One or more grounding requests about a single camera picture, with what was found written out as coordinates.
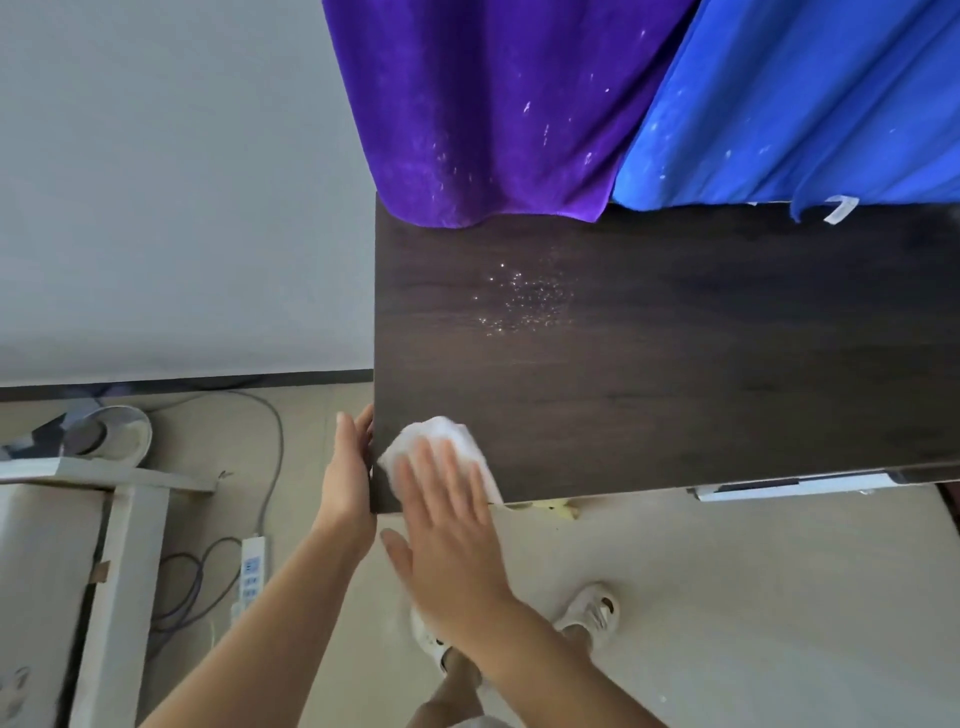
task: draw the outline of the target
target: hand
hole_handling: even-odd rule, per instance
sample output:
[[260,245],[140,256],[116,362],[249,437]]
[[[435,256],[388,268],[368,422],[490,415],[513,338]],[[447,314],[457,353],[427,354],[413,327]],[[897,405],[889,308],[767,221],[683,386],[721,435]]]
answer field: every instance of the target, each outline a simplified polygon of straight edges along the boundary
[[368,404],[354,421],[337,413],[333,457],[324,473],[320,512],[314,529],[342,533],[358,558],[367,555],[376,533],[376,516],[370,512],[370,443],[373,438],[373,405]]
[[507,583],[480,468],[468,478],[453,445],[440,444],[440,462],[420,438],[414,464],[396,462],[396,489],[410,543],[393,530],[381,534],[394,570],[420,616],[440,639],[469,656],[484,625],[516,598]]

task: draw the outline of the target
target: person's left hand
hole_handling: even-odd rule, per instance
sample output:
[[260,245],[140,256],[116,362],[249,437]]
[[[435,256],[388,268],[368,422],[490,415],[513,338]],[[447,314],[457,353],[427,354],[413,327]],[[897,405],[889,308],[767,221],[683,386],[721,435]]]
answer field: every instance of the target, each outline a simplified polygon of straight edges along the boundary
[[370,511],[370,443],[373,438],[373,405],[368,404],[354,421],[337,413],[333,457],[324,473],[324,489],[315,529],[344,534],[363,558],[376,534],[376,516]]

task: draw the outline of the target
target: dark wooden tabletop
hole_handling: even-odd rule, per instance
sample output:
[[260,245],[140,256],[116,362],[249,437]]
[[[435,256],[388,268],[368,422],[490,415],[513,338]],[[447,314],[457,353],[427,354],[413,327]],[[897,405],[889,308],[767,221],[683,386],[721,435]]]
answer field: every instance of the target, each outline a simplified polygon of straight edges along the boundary
[[[960,215],[805,218],[378,206],[376,447],[446,415],[508,501],[960,459]],[[396,509],[382,473],[374,501]]]

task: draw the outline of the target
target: person's right hand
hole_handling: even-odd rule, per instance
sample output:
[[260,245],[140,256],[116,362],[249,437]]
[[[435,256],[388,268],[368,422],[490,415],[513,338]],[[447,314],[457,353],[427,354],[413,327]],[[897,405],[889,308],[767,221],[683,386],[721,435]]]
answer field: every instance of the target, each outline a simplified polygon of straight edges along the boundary
[[405,456],[397,459],[396,489],[410,543],[386,529],[387,554],[427,626],[468,653],[484,625],[516,605],[480,469],[474,463],[463,477],[448,440],[437,462],[421,438],[412,466]]

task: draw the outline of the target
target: white tissue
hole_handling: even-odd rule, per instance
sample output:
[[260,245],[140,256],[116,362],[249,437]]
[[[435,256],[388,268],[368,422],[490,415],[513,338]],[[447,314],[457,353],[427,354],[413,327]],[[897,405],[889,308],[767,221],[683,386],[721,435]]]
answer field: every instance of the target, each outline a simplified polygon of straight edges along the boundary
[[503,496],[496,487],[496,481],[493,479],[493,473],[487,467],[487,458],[477,447],[476,441],[465,425],[457,425],[446,417],[434,417],[425,423],[411,423],[404,427],[390,446],[383,451],[377,463],[383,468],[390,480],[390,489],[396,495],[396,486],[394,485],[395,475],[394,467],[396,459],[400,455],[409,455],[413,449],[417,438],[425,437],[434,454],[437,453],[437,445],[442,440],[449,440],[453,443],[453,448],[457,452],[457,464],[460,466],[460,472],[466,474],[470,463],[479,463],[480,474],[483,475],[483,487],[487,493],[487,501],[490,503],[503,504]]

